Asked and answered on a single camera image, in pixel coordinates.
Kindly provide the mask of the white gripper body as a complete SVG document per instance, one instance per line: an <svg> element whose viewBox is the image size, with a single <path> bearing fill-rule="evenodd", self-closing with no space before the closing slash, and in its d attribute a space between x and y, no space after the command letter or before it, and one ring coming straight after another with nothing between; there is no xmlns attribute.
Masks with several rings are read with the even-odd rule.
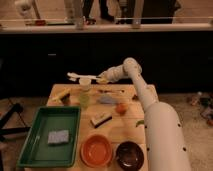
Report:
<svg viewBox="0 0 213 171"><path fill-rule="evenodd" d="M122 65L111 67L102 73L102 77L108 82L114 83L121 79L125 79L127 74Z"/></svg>

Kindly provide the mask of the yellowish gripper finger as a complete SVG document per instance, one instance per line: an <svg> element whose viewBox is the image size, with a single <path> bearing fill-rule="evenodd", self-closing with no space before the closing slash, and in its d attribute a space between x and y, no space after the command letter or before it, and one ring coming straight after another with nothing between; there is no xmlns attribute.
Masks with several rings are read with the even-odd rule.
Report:
<svg viewBox="0 0 213 171"><path fill-rule="evenodd" d="M96 82L98 84L108 84L109 83L108 79L105 76L98 77Z"/></svg>

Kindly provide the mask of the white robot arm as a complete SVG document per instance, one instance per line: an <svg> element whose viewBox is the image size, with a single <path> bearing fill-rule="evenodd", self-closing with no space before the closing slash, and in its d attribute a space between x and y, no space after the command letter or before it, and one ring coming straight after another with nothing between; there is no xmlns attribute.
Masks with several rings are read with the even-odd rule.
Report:
<svg viewBox="0 0 213 171"><path fill-rule="evenodd" d="M130 78L144 110L149 171L191 171L182 125L176 110L161 102L148 88L142 68L134 58L110 67L99 77L107 82Z"/></svg>

